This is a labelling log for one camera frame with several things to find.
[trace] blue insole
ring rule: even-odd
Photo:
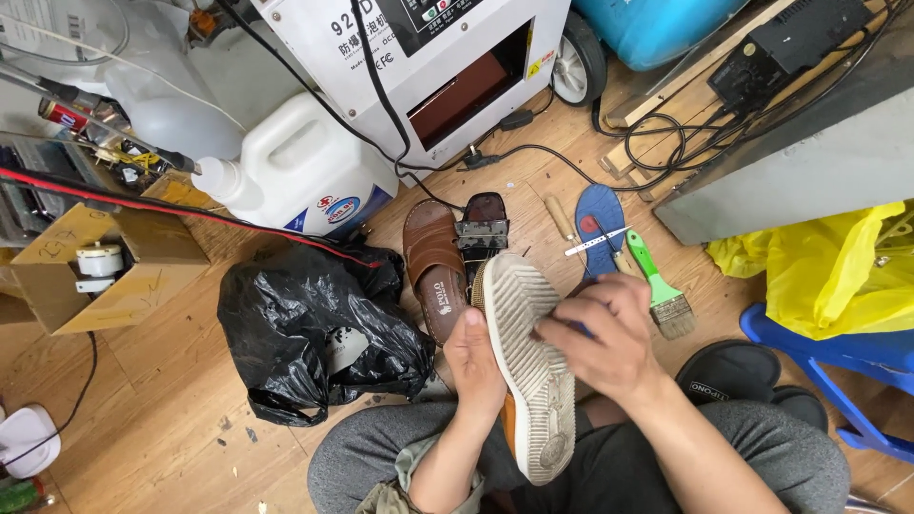
[[[625,228],[625,215],[622,213],[622,204],[616,193],[604,184],[593,184],[584,189],[578,199],[575,209],[575,227],[582,242],[595,240],[603,235],[595,223],[583,222],[584,218],[593,216],[607,233]],[[625,234],[612,238],[612,244],[617,250],[625,243]],[[615,273],[616,264],[612,261],[610,245],[602,242],[591,246],[587,252],[587,270],[584,278],[596,277],[605,273]]]

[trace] blue tank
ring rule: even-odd
[[[652,70],[714,34],[749,0],[572,0],[597,37],[635,71]]]

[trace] hand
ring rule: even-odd
[[[494,423],[505,404],[507,384],[495,362],[489,326],[478,309],[467,308],[444,343],[444,357],[457,386],[458,411]]]
[[[628,410],[666,376],[651,350],[651,286],[613,273],[558,304],[536,332],[565,353],[575,375]],[[569,326],[579,322],[588,337]]]

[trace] machine control panel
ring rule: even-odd
[[[484,0],[375,0],[407,57]]]

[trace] shoe sole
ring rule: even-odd
[[[557,348],[530,337],[560,298],[527,259],[503,253],[477,275],[498,367],[515,398],[515,458],[534,486],[557,477],[574,453],[574,374]]]

